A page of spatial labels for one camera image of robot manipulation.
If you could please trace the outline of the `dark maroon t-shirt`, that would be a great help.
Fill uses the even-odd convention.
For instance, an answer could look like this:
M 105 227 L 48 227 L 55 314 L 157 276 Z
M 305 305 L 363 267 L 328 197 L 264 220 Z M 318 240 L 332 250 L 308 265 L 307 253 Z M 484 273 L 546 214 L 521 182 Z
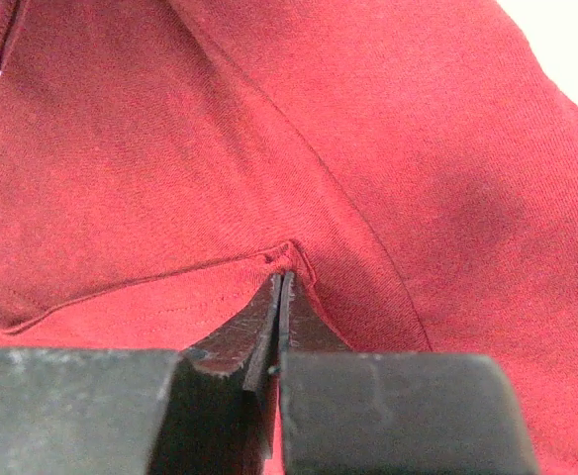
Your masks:
M 0 1 L 0 346 L 183 348 L 289 269 L 578 474 L 578 106 L 499 4 Z

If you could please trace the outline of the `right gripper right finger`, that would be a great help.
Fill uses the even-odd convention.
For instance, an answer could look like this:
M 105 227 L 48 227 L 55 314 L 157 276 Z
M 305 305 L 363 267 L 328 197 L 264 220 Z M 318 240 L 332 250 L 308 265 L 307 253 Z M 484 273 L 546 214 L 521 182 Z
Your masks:
M 280 416 L 289 474 L 535 474 L 515 391 L 490 357 L 356 352 L 287 273 Z

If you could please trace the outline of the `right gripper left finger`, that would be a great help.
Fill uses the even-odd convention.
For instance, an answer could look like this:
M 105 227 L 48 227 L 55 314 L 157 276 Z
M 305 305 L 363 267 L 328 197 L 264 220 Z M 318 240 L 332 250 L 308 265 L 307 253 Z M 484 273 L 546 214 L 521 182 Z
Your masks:
M 259 474 L 282 278 L 183 351 L 0 348 L 0 474 Z

